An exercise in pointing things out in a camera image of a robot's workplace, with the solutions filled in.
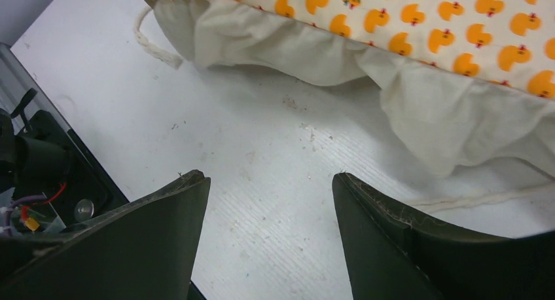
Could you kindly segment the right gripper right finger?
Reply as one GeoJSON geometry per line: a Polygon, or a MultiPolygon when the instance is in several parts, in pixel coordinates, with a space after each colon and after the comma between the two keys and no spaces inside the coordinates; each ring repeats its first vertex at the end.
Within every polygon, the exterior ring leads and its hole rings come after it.
{"type": "Polygon", "coordinates": [[[506,238],[441,221],[349,173],[334,207],[354,299],[553,299],[554,233],[506,238]]]}

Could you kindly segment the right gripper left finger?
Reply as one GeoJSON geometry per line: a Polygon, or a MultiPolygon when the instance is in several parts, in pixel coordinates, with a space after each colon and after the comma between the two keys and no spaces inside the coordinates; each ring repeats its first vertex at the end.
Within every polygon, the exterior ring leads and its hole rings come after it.
{"type": "Polygon", "coordinates": [[[1,239],[2,299],[202,299],[211,180],[199,170],[60,233],[1,239]]]}

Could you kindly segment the orange patterned pet mattress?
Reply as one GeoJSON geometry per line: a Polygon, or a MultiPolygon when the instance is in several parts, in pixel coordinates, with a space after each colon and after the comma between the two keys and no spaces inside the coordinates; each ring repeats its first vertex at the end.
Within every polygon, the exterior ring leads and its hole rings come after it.
{"type": "Polygon", "coordinates": [[[497,157],[554,174],[554,0],[157,0],[178,68],[269,67],[317,86],[362,77],[430,171],[497,157]]]}

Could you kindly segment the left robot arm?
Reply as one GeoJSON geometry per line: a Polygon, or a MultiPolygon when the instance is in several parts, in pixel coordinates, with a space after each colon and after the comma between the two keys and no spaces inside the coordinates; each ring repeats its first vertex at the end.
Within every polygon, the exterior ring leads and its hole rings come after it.
{"type": "Polygon", "coordinates": [[[73,162],[71,150],[46,141],[48,132],[32,127],[25,108],[38,91],[30,88],[9,113],[1,110],[1,192],[27,183],[61,182],[73,162]]]}

